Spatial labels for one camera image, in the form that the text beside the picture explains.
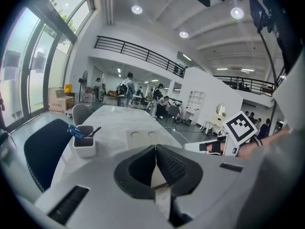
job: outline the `ceiling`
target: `ceiling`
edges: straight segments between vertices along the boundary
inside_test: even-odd
[[[144,69],[117,62],[117,61],[112,61],[112,60],[107,60],[107,59],[102,59],[102,58],[94,58],[90,57],[91,62],[93,63],[94,66],[98,67],[100,70],[102,70],[105,73],[109,73],[112,75],[119,75],[118,73],[118,68],[121,69],[121,76],[122,80],[127,77],[128,72],[133,73],[133,78],[134,80],[137,80],[139,82],[146,82],[148,81],[149,85],[153,86],[158,86],[160,83],[164,85],[164,87],[168,87],[170,84],[169,79],[160,76],[158,74],[152,73],[150,71],[146,71]],[[181,85],[178,83],[175,83],[174,88],[181,88]]]
[[[139,5],[140,15],[133,14],[131,7]],[[156,26],[162,31],[172,31],[181,43],[202,55],[204,64],[214,75],[231,75],[259,80],[270,80],[270,65],[260,36],[253,25],[248,0],[211,0],[207,8],[197,0],[114,0],[113,20]],[[234,19],[230,12],[234,7],[244,11],[241,20]],[[187,39],[179,37],[179,32],[189,33]],[[275,37],[265,29],[268,47],[272,48],[272,58],[279,73],[283,67],[282,56]],[[253,73],[232,71],[231,67],[253,69]],[[218,71],[217,68],[228,68]]]

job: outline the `tree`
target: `tree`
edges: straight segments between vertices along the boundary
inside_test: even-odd
[[[59,15],[61,16],[61,18],[62,18],[64,21],[66,21],[67,18],[68,18],[68,16],[67,16],[67,15],[61,15],[62,12],[63,12],[62,9],[58,11],[58,13],[59,13]],[[71,20],[69,21],[68,27],[71,29],[71,31],[73,31],[73,33],[75,33],[75,32],[77,31],[77,28],[76,28],[75,26],[73,26],[73,19],[71,19]],[[43,31],[44,31],[45,33],[49,34],[49,35],[50,35],[51,37],[53,37],[53,38],[55,38],[55,36],[56,36],[56,33],[55,33],[52,29],[50,29],[47,25],[44,25],[44,26],[43,26]],[[59,44],[65,45],[66,43],[69,43],[69,40],[68,40],[64,35],[62,35],[62,37],[61,37],[61,39],[60,39],[60,41],[59,41]]]

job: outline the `cardboard box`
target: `cardboard box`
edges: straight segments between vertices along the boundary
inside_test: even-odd
[[[50,110],[65,112],[72,108],[74,105],[74,98],[69,96],[64,96],[60,98],[50,97]]]

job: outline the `pen holder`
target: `pen holder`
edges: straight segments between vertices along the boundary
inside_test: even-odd
[[[88,136],[94,131],[92,125],[78,125],[77,128],[85,135]],[[81,158],[92,157],[96,154],[95,148],[95,135],[93,137],[84,137],[77,139],[73,137],[73,148],[77,155]]]

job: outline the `office chair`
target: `office chair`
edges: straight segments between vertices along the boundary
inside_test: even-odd
[[[174,116],[174,119],[173,119],[173,124],[175,122],[175,118],[177,117],[177,115],[180,113],[180,110],[177,106],[170,106],[168,108],[168,112],[167,112],[167,118],[166,118],[166,121],[167,122],[167,119],[168,119],[168,116]]]
[[[72,108],[72,117],[75,126],[81,125],[93,112],[83,104],[77,104]]]
[[[72,137],[67,129],[63,120],[53,120],[24,144],[28,169],[41,192],[50,187],[58,161]]]

